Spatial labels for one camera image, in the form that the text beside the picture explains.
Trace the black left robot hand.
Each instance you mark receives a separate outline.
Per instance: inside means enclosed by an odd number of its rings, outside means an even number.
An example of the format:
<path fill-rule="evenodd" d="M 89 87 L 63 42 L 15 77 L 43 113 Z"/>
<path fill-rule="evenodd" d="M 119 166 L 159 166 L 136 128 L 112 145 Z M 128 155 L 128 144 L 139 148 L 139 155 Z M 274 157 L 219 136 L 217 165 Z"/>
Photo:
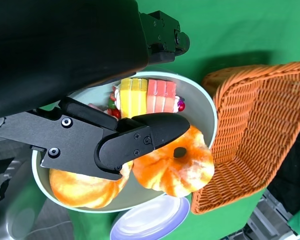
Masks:
<path fill-rule="evenodd" d="M 134 0 L 0 0 L 0 138 L 43 152 L 41 166 L 119 180 L 123 164 L 182 136 L 175 113 L 116 120 L 69 97 L 173 62 L 179 22 Z"/>

